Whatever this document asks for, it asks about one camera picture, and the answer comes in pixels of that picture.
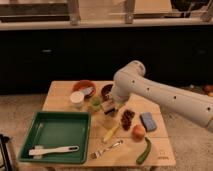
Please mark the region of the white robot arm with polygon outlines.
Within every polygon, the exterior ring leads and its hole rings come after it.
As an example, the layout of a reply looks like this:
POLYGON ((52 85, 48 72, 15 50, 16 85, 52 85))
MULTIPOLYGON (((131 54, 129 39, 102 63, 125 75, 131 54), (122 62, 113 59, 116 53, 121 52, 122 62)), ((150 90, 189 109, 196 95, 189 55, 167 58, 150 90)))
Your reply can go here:
POLYGON ((145 73, 145 66, 138 60, 119 69, 113 77, 113 100, 125 103, 130 94, 136 94, 173 110, 213 133, 212 97, 151 81, 144 77, 145 73))

